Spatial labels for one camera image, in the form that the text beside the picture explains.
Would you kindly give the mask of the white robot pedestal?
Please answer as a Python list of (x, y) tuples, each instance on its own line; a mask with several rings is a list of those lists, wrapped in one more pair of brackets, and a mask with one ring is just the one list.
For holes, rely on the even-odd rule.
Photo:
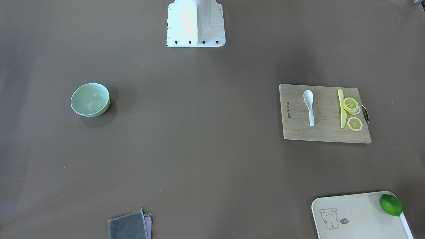
[(166, 47), (223, 47), (223, 6), (215, 0), (175, 0), (168, 5)]

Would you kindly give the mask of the bamboo cutting board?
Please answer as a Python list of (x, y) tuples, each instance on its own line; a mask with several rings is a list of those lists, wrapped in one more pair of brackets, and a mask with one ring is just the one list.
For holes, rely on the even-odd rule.
[[(313, 94), (315, 124), (310, 126), (304, 91)], [(360, 131), (341, 128), (341, 108), (337, 87), (280, 84), (281, 116), (284, 139), (317, 142), (371, 143), (363, 112), (356, 115), (363, 123)]]

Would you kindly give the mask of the grey folded cloth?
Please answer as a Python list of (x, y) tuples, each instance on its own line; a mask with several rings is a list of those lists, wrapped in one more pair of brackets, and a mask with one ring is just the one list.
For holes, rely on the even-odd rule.
[(135, 213), (130, 213), (108, 221), (109, 239), (151, 239), (152, 214), (144, 213), (141, 208)]

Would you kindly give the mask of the cream rabbit tray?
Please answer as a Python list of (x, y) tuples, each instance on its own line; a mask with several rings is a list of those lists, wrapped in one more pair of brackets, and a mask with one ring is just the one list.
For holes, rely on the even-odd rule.
[(320, 239), (412, 239), (404, 214), (392, 216), (380, 205), (381, 195), (370, 192), (320, 197), (311, 210)]

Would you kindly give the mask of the stacked lemon slice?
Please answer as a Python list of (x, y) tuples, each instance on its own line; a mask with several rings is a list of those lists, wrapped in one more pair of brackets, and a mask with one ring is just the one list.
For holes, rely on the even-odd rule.
[(352, 97), (346, 97), (342, 103), (343, 109), (351, 115), (358, 115), (361, 112), (361, 108), (357, 100)]

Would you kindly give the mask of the green lime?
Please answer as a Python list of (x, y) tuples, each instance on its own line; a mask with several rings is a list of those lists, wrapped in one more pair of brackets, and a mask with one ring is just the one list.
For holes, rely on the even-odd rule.
[(381, 209), (391, 216), (399, 217), (402, 214), (402, 203), (394, 195), (382, 194), (379, 203)]

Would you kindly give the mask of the light green bowl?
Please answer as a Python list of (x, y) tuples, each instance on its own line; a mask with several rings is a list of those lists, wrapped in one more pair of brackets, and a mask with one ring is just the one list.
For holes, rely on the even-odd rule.
[(110, 105), (110, 93), (100, 83), (87, 83), (73, 92), (70, 107), (78, 115), (92, 118), (103, 114)]

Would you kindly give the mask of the yellow plastic knife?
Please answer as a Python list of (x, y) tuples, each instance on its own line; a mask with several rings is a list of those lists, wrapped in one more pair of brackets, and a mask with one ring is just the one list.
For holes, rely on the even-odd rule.
[(346, 121), (347, 121), (347, 112), (345, 111), (344, 107), (343, 107), (343, 103), (344, 103), (344, 92), (342, 89), (338, 89), (338, 99), (339, 99), (339, 104), (340, 104), (340, 114), (341, 114), (341, 124), (340, 127), (344, 128), (346, 125)]

